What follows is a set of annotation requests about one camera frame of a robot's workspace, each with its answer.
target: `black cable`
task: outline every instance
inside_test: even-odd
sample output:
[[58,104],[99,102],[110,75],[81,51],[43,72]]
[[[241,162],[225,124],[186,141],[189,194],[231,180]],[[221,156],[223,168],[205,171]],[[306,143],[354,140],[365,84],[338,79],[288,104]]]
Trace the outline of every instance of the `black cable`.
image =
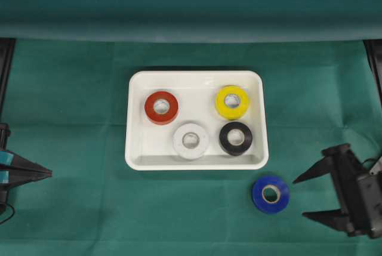
[[378,159],[367,159],[367,160],[365,160],[362,164],[364,165],[365,163],[367,163],[367,162],[371,162],[371,161],[373,161],[373,162],[377,162]]
[[14,210],[14,207],[12,205],[10,205],[9,203],[7,203],[7,202],[0,202],[0,204],[4,204],[5,206],[8,206],[8,207],[10,207],[12,209],[12,214],[8,218],[0,221],[0,225],[1,225],[1,224],[6,223],[9,219],[11,219],[13,217],[13,215],[15,213],[15,210]]

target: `plastic tray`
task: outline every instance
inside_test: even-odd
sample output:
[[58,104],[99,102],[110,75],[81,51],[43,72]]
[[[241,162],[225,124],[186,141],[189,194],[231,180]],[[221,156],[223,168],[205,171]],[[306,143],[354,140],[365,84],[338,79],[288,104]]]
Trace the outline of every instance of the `plastic tray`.
[[[236,120],[252,131],[252,146],[241,156],[229,156],[220,147],[220,129],[228,123],[215,109],[221,87],[237,85],[248,93],[246,114]],[[144,112],[147,97],[159,90],[175,95],[178,116],[167,125],[155,125]],[[188,122],[203,126],[210,145],[200,159],[189,161],[177,155],[172,146],[175,130]],[[128,89],[126,163],[137,170],[175,169],[259,169],[268,160],[263,85],[252,71],[141,71],[131,77]]]

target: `red tape roll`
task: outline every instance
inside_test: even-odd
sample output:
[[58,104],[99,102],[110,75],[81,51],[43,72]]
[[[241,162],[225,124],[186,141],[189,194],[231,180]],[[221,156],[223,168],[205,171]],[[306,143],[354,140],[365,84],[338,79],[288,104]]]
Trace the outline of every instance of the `red tape roll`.
[[[168,102],[169,108],[165,113],[157,113],[154,110],[155,102],[160,99],[166,100]],[[166,125],[171,123],[177,117],[178,101],[171,93],[166,91],[158,91],[151,94],[147,98],[144,104],[144,111],[146,112],[146,115],[150,121],[152,121],[154,124]]]

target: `tape roll hole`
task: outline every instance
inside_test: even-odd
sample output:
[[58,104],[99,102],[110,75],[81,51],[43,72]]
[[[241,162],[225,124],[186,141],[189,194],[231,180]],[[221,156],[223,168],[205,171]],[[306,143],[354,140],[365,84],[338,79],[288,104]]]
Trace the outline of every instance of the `tape roll hole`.
[[166,99],[157,99],[154,102],[153,109],[159,115],[166,114],[170,109],[170,103]]
[[192,150],[199,145],[200,139],[194,132],[187,132],[182,138],[182,143],[187,149]]
[[274,204],[280,200],[281,192],[276,186],[268,184],[264,186],[261,195],[267,203]]
[[236,94],[228,94],[224,98],[225,105],[231,109],[239,107],[240,102],[241,102],[240,97]]
[[227,135],[228,142],[233,146],[240,146],[244,140],[244,133],[239,129],[231,129]]

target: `green backdrop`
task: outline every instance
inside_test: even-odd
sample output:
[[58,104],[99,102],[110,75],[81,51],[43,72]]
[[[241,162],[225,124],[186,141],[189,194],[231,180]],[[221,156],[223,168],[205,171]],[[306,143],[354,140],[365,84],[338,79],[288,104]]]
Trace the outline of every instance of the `green backdrop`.
[[381,38],[380,0],[0,0],[0,36],[146,42]]
[[[248,69],[264,83],[270,158],[258,171],[138,172],[124,159],[127,85],[143,69]],[[53,170],[14,189],[3,255],[380,255],[301,216],[338,208],[328,176],[291,182],[326,147],[381,153],[382,115],[361,42],[135,44],[18,40],[2,120],[8,148]],[[258,211],[276,174],[291,200]]]

